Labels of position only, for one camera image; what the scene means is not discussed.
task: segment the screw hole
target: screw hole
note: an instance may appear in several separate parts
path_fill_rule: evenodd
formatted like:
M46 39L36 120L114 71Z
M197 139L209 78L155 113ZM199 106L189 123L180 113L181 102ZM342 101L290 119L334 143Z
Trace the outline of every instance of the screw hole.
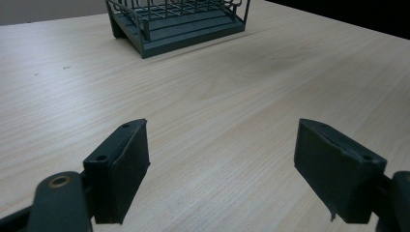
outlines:
M104 160L106 160L106 156L97 157L97 161L104 161Z
M70 176L58 176L52 179L50 182L48 182L48 186L52 189L57 189L68 184L71 181L71 179L72 178Z
M373 158L370 157L370 156L363 156L363 159L365 159L365 160L373 160Z

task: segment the metal wire basket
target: metal wire basket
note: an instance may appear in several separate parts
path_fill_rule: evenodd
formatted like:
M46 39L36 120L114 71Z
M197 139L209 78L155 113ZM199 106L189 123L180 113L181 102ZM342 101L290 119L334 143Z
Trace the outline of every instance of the metal wire basket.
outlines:
M242 0L105 0L115 38L128 38L142 58L245 30Z

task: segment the light wood tabletop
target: light wood tabletop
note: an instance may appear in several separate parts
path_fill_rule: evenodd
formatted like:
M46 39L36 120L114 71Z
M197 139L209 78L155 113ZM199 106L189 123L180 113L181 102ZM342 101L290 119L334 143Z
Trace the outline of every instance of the light wood tabletop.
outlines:
M2 26L0 218L139 118L152 164L95 231L374 231L330 222L294 168L298 121L410 170L410 42L261 0L245 32L148 59L107 14Z

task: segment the wood grain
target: wood grain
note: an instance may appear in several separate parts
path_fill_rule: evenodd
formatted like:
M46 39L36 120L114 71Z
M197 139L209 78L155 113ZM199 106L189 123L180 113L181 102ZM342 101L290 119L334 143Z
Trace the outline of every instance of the wood grain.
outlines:
M0 27L0 218L146 118L152 165L122 226L95 231L374 231L296 171L299 118L410 169L410 42L254 0L247 30L142 60L106 14Z

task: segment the wooden table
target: wooden table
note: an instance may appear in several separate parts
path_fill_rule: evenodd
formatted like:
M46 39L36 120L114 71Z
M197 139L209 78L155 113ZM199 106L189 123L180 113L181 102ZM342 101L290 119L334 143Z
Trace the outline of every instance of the wooden table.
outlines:
M293 163L300 118L410 169L410 42L255 0L246 32L142 60L106 14L0 27L0 218L146 118L126 220L95 231L374 231L330 213Z

